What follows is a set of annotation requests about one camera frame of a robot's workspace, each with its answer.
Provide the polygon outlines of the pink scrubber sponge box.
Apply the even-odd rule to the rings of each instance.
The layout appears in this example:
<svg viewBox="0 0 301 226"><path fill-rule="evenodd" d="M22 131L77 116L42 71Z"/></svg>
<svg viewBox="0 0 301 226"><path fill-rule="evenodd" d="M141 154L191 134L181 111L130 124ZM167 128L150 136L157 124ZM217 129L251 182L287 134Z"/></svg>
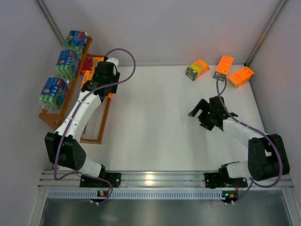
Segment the pink scrubber sponge box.
<svg viewBox="0 0 301 226"><path fill-rule="evenodd" d="M92 71L97 67L97 64L104 60L104 57L86 57L82 66L83 71Z"/></svg>

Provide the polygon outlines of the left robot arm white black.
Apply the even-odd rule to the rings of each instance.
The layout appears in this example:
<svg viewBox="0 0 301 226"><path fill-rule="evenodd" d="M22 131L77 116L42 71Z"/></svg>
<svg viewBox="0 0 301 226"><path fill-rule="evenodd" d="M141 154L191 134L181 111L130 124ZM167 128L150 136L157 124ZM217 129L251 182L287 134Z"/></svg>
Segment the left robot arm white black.
<svg viewBox="0 0 301 226"><path fill-rule="evenodd" d="M119 84L119 61L110 57L98 62L94 74L81 87L79 97L67 118L53 133L47 133L45 144L48 157L54 165L56 181L67 177L59 177L58 167L65 167L73 173L80 173L90 178L102 178L105 166L87 157L80 145L80 139L92 114L103 100L116 90Z"/></svg>

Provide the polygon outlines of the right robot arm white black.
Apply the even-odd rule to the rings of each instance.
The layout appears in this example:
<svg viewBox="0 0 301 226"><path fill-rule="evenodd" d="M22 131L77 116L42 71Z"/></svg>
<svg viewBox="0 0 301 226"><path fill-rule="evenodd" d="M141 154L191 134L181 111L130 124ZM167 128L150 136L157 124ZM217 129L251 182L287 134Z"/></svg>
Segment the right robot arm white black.
<svg viewBox="0 0 301 226"><path fill-rule="evenodd" d="M226 163L219 168L224 181L250 178L258 187L276 186L290 171L283 140L278 134L266 134L237 119L230 113L221 96L201 99L188 114L197 116L200 126L211 131L214 127L232 135L247 148L247 159Z"/></svg>

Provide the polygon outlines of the blue green sponge pack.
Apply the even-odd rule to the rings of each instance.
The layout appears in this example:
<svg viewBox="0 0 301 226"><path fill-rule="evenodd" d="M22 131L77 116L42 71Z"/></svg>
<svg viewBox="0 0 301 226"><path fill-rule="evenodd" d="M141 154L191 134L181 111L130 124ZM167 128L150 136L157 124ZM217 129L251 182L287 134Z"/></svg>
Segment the blue green sponge pack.
<svg viewBox="0 0 301 226"><path fill-rule="evenodd" d="M63 49L73 50L77 55L81 55L87 43L87 33L71 30L67 35Z"/></svg>
<svg viewBox="0 0 301 226"><path fill-rule="evenodd" d="M59 77L68 80L76 79L79 66L79 58L74 50L62 50L56 64L56 72Z"/></svg>
<svg viewBox="0 0 301 226"><path fill-rule="evenodd" d="M68 91L64 79L49 77L40 94L40 104L46 109L60 110Z"/></svg>

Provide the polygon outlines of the orange green box yellow sponge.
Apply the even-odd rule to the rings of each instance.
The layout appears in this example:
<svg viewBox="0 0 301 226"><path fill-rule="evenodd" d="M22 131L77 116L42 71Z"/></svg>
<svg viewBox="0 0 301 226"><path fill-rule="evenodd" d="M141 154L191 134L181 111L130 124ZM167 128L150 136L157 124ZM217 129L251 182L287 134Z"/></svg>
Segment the orange green box yellow sponge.
<svg viewBox="0 0 301 226"><path fill-rule="evenodd" d="M201 59L187 67L185 75L192 81L195 81L202 74L209 70L209 66Z"/></svg>

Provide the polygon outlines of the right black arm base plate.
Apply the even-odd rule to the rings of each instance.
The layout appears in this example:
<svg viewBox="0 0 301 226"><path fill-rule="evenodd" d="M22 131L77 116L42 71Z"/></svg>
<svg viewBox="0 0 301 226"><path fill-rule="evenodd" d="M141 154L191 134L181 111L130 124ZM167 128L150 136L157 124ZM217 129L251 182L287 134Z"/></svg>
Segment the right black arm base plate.
<svg viewBox="0 0 301 226"><path fill-rule="evenodd" d="M224 179L221 177L219 173L213 172L213 173L205 173L205 185L206 188L235 188L238 186L238 188L247 188L247 180L246 178L230 178L230 179Z"/></svg>

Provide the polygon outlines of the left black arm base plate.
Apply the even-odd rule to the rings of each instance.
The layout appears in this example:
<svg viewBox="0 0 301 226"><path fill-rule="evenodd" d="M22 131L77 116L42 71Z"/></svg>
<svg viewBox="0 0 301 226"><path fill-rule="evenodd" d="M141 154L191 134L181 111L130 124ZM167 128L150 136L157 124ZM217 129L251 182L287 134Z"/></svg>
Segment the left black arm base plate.
<svg viewBox="0 0 301 226"><path fill-rule="evenodd" d="M110 182L113 188L117 188L121 183L121 173L105 173L103 179ZM106 182L100 181L98 179L89 178L87 176L81 176L80 187L83 188L101 188L101 187L109 187Z"/></svg>

